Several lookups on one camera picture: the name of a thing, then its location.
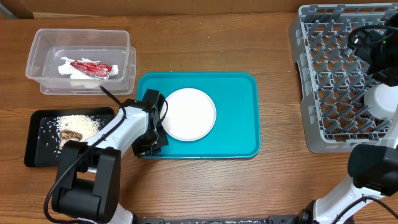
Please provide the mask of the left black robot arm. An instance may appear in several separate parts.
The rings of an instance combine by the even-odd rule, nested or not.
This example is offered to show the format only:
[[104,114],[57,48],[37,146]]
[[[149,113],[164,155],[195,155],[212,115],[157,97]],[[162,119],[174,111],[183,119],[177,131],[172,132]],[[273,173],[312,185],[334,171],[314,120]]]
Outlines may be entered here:
[[128,149],[141,158],[168,145],[160,113],[166,104],[160,91],[148,89],[140,101],[119,102],[119,113],[99,133],[67,141],[45,198],[46,219],[60,223],[49,214],[52,209],[68,216],[68,223],[136,223],[119,203],[121,159]]

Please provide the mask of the white round plate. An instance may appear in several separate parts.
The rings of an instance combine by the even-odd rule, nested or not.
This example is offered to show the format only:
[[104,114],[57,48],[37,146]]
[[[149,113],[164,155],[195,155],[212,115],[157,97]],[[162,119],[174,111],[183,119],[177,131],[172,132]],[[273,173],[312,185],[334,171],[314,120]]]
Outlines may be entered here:
[[204,91],[182,88],[166,97],[160,116],[169,136],[190,142],[210,133],[217,112],[213,100]]

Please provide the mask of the grey shallow bowl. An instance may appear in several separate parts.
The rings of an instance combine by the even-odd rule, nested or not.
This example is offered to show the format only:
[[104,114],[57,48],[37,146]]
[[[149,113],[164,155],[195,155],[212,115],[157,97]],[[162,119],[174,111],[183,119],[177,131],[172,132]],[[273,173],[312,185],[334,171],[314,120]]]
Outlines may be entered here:
[[383,120],[391,120],[397,109],[397,86],[379,84],[368,89],[364,94],[364,104],[369,106],[369,113]]

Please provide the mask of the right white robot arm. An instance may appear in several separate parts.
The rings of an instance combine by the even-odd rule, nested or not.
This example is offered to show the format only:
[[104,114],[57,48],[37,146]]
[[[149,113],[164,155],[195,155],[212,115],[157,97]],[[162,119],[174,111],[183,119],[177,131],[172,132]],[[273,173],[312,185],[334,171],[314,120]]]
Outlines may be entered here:
[[303,6],[289,29],[314,153],[348,152],[347,176],[291,223],[350,223],[397,192],[397,9]]

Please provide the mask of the white paper napkin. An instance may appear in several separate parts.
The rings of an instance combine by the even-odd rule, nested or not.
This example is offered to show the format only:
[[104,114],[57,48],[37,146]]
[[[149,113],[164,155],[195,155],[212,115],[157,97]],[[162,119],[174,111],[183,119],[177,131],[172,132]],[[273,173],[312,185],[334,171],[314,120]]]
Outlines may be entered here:
[[[58,72],[61,75],[69,75],[71,79],[98,79],[98,80],[107,80],[109,77],[115,76],[119,74],[119,68],[117,65],[112,65],[113,66],[113,70],[111,72],[111,74],[109,75],[109,77],[107,79],[99,79],[99,78],[95,78],[95,77],[91,77],[86,75],[83,72],[78,71],[77,69],[73,68],[70,63],[72,61],[74,61],[75,59],[70,59],[67,57],[62,57],[62,60],[65,61],[65,63],[61,66],[58,66]],[[88,58],[82,58],[81,60],[77,60],[80,62],[98,62],[101,63],[100,61],[92,61]]]

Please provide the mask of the teal serving tray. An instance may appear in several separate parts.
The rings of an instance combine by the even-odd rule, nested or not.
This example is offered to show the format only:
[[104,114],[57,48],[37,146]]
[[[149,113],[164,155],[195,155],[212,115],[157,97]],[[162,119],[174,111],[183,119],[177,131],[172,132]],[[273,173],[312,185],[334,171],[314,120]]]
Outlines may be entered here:
[[164,96],[182,88],[205,92],[214,102],[212,130],[197,141],[171,136],[156,159],[249,159],[261,148],[259,102],[255,78],[244,72],[150,72],[137,84],[137,99],[147,89]]

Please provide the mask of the red snack wrapper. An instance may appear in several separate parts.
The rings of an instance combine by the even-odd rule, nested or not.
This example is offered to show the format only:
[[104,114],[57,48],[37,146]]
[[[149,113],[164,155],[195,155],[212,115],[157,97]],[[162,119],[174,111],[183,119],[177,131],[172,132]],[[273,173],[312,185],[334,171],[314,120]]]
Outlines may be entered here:
[[80,62],[74,60],[70,65],[88,76],[99,79],[107,79],[113,70],[113,66],[98,62]]

